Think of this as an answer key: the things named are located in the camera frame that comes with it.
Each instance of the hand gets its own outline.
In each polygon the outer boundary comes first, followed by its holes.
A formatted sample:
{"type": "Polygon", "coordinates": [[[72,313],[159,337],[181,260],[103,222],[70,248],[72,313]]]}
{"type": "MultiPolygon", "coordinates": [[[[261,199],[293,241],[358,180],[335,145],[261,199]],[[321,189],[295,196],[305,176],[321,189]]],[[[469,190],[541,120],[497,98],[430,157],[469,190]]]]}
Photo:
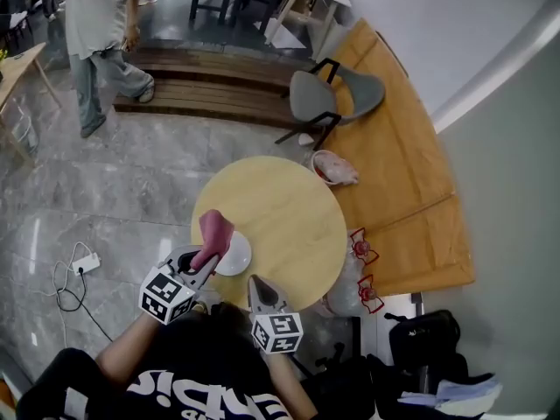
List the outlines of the hand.
{"type": "Polygon", "coordinates": [[[135,24],[131,26],[127,26],[126,32],[124,34],[126,51],[131,52],[132,50],[134,50],[139,40],[140,40],[140,30],[138,30],[138,27],[135,24]]]}

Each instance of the white cloth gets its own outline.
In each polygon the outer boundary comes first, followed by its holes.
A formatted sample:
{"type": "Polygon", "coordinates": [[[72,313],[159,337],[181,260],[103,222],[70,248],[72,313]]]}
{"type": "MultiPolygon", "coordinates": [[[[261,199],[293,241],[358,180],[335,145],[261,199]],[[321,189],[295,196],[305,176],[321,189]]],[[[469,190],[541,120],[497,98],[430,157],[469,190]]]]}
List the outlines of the white cloth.
{"type": "Polygon", "coordinates": [[[16,12],[15,14],[12,14],[10,17],[10,29],[18,26],[21,23],[21,21],[26,17],[27,17],[26,10],[24,12],[16,12]]]}
{"type": "Polygon", "coordinates": [[[81,60],[119,46],[126,26],[124,0],[66,0],[68,54],[81,60]]]}
{"type": "Polygon", "coordinates": [[[448,416],[476,417],[492,408],[501,390],[495,377],[470,385],[442,380],[436,395],[402,392],[398,402],[434,408],[448,416]]]}

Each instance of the wooden step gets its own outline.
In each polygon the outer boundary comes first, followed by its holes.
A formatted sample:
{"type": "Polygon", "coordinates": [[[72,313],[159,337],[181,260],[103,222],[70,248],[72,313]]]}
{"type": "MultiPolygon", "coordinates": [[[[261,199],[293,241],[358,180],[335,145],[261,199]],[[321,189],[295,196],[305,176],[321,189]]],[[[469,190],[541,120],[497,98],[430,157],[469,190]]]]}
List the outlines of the wooden step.
{"type": "Polygon", "coordinates": [[[129,61],[154,78],[208,81],[282,94],[290,86],[294,66],[224,54],[144,48],[129,61]]]}
{"type": "Polygon", "coordinates": [[[294,66],[218,52],[144,48],[129,61],[156,80],[152,101],[117,96],[118,112],[204,116],[293,129],[289,98],[294,66]]]}
{"type": "Polygon", "coordinates": [[[117,112],[204,116],[292,129],[288,99],[277,94],[193,80],[156,79],[154,99],[141,103],[117,96],[117,112]]]}

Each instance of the white shirt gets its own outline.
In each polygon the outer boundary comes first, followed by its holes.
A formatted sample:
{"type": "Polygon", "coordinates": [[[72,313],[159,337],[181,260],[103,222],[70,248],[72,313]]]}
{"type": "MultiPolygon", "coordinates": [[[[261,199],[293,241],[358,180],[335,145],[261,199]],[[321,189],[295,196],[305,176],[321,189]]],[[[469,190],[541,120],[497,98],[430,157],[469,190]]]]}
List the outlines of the white shirt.
{"type": "Polygon", "coordinates": [[[126,26],[124,0],[66,0],[68,54],[81,60],[119,46],[126,26]]]}

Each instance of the pink cloth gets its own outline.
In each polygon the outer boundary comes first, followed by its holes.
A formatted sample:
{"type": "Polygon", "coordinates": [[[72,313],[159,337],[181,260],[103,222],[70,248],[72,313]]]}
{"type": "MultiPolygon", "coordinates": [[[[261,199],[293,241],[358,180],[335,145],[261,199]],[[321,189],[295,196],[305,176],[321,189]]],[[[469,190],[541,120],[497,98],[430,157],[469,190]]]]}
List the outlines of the pink cloth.
{"type": "Polygon", "coordinates": [[[202,233],[202,250],[191,260],[191,268],[200,270],[209,258],[218,254],[222,258],[229,249],[234,225],[218,210],[208,210],[199,218],[202,233]]]}

